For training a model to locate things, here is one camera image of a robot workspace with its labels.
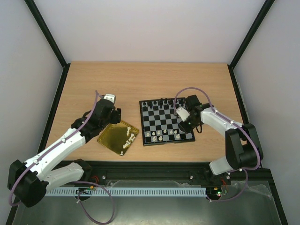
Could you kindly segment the right black frame post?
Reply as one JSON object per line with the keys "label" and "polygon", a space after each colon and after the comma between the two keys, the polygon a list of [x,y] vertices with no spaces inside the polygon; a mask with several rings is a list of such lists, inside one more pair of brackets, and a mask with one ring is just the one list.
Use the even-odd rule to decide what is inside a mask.
{"label": "right black frame post", "polygon": [[259,29],[260,25],[264,21],[267,13],[271,9],[272,5],[274,4],[275,0],[265,0],[261,9],[259,10],[257,16],[255,17],[252,25],[250,26],[246,36],[244,37],[243,41],[241,42],[241,45],[239,46],[233,60],[231,61],[229,67],[231,69],[234,69],[238,62],[240,61],[243,53],[247,49],[248,45],[250,44],[252,38],[256,34],[257,30]]}

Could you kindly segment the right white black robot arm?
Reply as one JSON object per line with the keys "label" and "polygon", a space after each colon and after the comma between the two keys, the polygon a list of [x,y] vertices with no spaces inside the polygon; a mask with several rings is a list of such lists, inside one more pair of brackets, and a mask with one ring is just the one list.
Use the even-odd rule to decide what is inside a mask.
{"label": "right white black robot arm", "polygon": [[255,170],[260,166],[263,151],[253,124],[233,121],[210,102],[200,103],[196,95],[187,97],[185,106],[177,105],[175,111],[181,119],[180,130],[186,134],[193,129],[201,133],[202,125],[208,125],[225,138],[225,156],[210,162],[210,169],[204,172],[208,183],[216,183],[225,172]]}

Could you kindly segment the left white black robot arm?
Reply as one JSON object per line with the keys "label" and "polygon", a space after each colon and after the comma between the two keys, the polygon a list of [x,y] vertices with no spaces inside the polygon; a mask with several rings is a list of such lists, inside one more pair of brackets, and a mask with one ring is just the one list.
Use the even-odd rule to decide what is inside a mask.
{"label": "left white black robot arm", "polygon": [[46,192],[78,181],[86,170],[83,161],[55,169],[66,156],[98,136],[109,124],[118,124],[121,109],[114,106],[116,96],[106,94],[96,99],[91,111],[74,121],[66,133],[48,148],[27,159],[14,161],[9,168],[7,187],[26,207],[40,202]]}

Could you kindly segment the black chess pieces row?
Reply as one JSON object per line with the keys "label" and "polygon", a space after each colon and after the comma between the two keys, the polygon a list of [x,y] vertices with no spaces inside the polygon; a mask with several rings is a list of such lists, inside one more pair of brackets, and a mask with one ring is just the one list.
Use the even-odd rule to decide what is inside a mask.
{"label": "black chess pieces row", "polygon": [[159,110],[170,110],[185,107],[185,97],[179,97],[176,100],[174,98],[160,98],[152,100],[141,100],[139,101],[140,108],[143,112],[145,111],[159,111]]}

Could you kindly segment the black grey chess board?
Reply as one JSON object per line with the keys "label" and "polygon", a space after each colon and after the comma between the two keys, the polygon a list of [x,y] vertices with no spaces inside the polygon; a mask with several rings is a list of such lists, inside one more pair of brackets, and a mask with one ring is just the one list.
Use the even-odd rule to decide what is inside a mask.
{"label": "black grey chess board", "polygon": [[[181,122],[181,118],[174,113],[174,109],[143,112],[140,108],[143,146],[195,141],[193,131],[186,134],[180,130],[179,123]],[[152,141],[154,137],[152,136],[152,132],[156,132],[155,136],[157,140],[155,142]],[[159,136],[163,137],[163,141],[158,141]]]}

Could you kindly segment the left black frame post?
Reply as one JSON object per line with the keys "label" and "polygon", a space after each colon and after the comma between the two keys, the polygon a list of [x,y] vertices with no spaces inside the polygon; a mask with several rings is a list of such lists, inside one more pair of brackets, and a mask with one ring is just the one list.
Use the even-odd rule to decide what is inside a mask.
{"label": "left black frame post", "polygon": [[34,0],[24,0],[31,14],[33,15],[35,21],[37,22],[40,30],[42,31],[44,37],[46,38],[49,46],[51,47],[53,53],[55,54],[57,60],[63,68],[68,66],[65,58],[63,57],[53,35],[51,34],[42,14],[40,13]]}

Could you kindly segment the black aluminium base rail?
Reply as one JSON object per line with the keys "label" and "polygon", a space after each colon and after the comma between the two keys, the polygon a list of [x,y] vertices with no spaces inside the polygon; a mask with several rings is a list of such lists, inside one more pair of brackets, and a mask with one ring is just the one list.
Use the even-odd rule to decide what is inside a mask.
{"label": "black aluminium base rail", "polygon": [[230,184],[233,180],[271,181],[269,169],[244,172],[231,172],[214,175],[208,163],[154,163],[154,162],[101,162],[62,161],[53,169],[40,175],[37,169],[25,174],[31,181],[41,182],[45,188],[52,189],[74,181],[92,181],[101,185],[111,181],[176,181],[205,187]]}

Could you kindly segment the white chess piece pile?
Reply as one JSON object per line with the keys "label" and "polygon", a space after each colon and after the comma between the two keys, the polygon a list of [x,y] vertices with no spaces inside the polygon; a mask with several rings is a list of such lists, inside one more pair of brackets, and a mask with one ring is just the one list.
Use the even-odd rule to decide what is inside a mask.
{"label": "white chess piece pile", "polygon": [[127,127],[126,135],[128,139],[126,140],[125,144],[123,144],[123,149],[128,148],[135,139],[135,133],[131,132],[131,127]]}

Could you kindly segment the gold metal tray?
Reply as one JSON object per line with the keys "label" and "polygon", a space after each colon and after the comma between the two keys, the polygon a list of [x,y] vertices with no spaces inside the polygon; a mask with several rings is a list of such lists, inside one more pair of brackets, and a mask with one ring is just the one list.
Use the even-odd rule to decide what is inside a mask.
{"label": "gold metal tray", "polygon": [[122,151],[123,154],[125,155],[127,150],[134,142],[133,141],[128,148],[123,149],[123,144],[125,144],[126,140],[128,139],[126,135],[127,127],[131,127],[131,132],[135,133],[135,139],[136,139],[136,137],[139,134],[139,130],[136,127],[122,120],[118,124],[109,124],[105,128],[105,130],[101,132],[97,142],[118,155],[120,155]]}

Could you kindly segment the black frame post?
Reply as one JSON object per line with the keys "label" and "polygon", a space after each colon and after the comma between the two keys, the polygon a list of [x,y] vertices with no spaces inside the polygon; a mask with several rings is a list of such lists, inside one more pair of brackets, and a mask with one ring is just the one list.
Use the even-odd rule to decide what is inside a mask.
{"label": "black frame post", "polygon": [[63,57],[53,35],[51,34],[42,14],[40,13],[34,0],[24,0],[31,14],[33,15],[35,21],[37,22],[40,30],[42,31],[44,37],[46,38],[49,46],[51,47],[53,53],[55,54],[57,60],[63,68],[68,66],[65,58]]}
{"label": "black frame post", "polygon": [[259,10],[257,16],[255,17],[252,25],[250,26],[246,36],[244,37],[243,41],[241,42],[241,45],[239,46],[233,60],[231,61],[229,67],[231,69],[234,69],[238,62],[240,61],[243,53],[247,49],[248,45],[250,44],[252,38],[256,34],[257,30],[259,29],[260,25],[264,21],[267,13],[271,9],[272,5],[274,4],[275,0],[265,0],[261,9]]}

